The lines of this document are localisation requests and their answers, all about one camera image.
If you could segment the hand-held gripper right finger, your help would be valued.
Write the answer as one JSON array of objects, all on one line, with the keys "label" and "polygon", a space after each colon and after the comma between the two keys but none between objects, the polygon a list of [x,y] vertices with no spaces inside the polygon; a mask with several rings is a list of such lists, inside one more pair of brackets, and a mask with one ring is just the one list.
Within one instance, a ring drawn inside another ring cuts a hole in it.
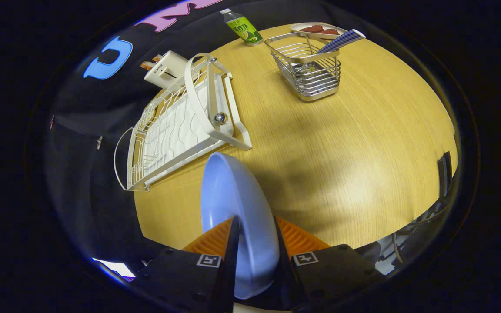
[{"label": "hand-held gripper right finger", "polygon": [[277,280],[282,307],[293,313],[342,312],[342,306],[384,281],[375,267],[378,242],[360,248],[330,246],[275,216],[280,244]]}]

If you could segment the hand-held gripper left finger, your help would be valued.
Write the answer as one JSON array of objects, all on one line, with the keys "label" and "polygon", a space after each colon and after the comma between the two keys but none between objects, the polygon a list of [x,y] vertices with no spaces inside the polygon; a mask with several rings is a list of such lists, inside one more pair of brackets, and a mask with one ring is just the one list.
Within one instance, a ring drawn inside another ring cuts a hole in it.
[{"label": "hand-held gripper left finger", "polygon": [[231,313],[240,221],[234,216],[214,227],[223,255],[168,248],[138,272],[135,287],[167,313]]}]

